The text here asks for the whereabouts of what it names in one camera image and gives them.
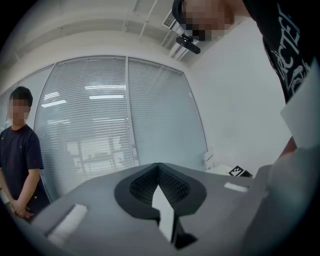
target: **gray plastic surface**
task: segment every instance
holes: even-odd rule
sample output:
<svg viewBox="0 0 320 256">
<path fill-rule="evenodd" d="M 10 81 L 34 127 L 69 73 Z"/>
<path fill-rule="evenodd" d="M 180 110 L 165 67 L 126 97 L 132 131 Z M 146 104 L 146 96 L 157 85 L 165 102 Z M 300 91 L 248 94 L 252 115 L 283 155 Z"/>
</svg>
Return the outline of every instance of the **gray plastic surface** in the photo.
<svg viewBox="0 0 320 256">
<path fill-rule="evenodd" d="M 47 207 L 32 225 L 46 236 L 74 204 L 81 204 L 88 212 L 63 246 L 74 255 L 252 255 L 265 248 L 265 237 L 267 244 L 276 244 L 296 226 L 319 184 L 318 156 L 319 148 L 297 150 L 260 168 L 255 179 L 166 164 L 207 190 L 198 211 L 179 218 L 184 231 L 197 238 L 180 250 L 164 238 L 156 221 L 132 217 L 115 200 L 116 185 L 149 164 L 86 181 Z M 224 187 L 227 182 L 249 189 L 234 191 Z"/>
</svg>

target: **white wall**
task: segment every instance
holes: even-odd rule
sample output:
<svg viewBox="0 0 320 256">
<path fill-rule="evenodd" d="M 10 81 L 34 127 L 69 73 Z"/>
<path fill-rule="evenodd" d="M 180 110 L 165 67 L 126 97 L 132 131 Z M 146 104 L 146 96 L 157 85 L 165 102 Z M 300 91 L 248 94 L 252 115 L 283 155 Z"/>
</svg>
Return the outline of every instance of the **white wall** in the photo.
<svg viewBox="0 0 320 256">
<path fill-rule="evenodd" d="M 281 84 L 256 23 L 246 20 L 218 41 L 191 67 L 191 75 L 217 162 L 253 174 L 272 164 L 291 135 L 280 116 L 285 106 Z"/>
<path fill-rule="evenodd" d="M 0 94 L 14 83 L 56 62 L 92 55 L 130 56 L 157 62 L 188 73 L 188 68 L 170 58 L 157 41 L 119 31 L 89 31 L 50 41 L 26 54 L 9 70 L 0 73 Z"/>
</svg>

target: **ceiling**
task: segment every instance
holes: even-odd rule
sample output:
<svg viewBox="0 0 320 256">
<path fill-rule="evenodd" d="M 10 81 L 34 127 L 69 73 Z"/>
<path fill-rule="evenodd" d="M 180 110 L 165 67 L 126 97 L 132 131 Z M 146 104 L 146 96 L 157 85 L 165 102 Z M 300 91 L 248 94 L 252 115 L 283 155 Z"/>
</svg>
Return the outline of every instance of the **ceiling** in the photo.
<svg viewBox="0 0 320 256">
<path fill-rule="evenodd" d="M 138 35 L 143 31 L 140 40 L 148 37 L 159 47 L 171 50 L 177 46 L 175 39 L 178 34 L 169 32 L 163 21 L 171 11 L 173 1 L 158 0 L 150 13 L 155 0 L 39 0 L 21 18 L 4 44 L 0 52 L 0 69 L 9 69 L 24 55 L 50 41 L 89 31 L 120 31 Z M 185 51 L 175 59 L 180 61 L 183 57 L 182 61 L 190 66 L 217 40 L 199 42 L 201 54 Z"/>
</svg>

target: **air vent grille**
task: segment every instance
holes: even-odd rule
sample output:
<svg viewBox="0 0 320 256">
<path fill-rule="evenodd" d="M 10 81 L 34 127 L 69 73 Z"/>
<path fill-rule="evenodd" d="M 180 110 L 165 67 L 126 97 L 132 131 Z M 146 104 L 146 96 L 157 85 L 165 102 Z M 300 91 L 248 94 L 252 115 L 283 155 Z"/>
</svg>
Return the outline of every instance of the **air vent grille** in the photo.
<svg viewBox="0 0 320 256">
<path fill-rule="evenodd" d="M 165 17 L 162 25 L 167 27 L 168 29 L 171 29 L 171 27 L 173 26 L 173 24 L 175 23 L 176 19 L 173 16 L 172 12 L 170 11 L 168 13 L 168 15 Z"/>
</svg>

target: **window blinds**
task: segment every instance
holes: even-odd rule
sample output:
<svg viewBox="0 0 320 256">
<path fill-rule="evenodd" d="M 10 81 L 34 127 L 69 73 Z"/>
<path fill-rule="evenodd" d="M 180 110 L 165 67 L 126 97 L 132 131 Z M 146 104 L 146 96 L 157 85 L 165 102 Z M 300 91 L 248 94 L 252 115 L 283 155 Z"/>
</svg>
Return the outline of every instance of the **window blinds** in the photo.
<svg viewBox="0 0 320 256">
<path fill-rule="evenodd" d="M 204 171 L 203 127 L 183 73 L 129 58 L 128 83 L 140 165 L 164 162 Z"/>
<path fill-rule="evenodd" d="M 135 166 L 126 107 L 126 59 L 58 63 L 35 118 L 52 201 L 94 177 Z"/>
</svg>

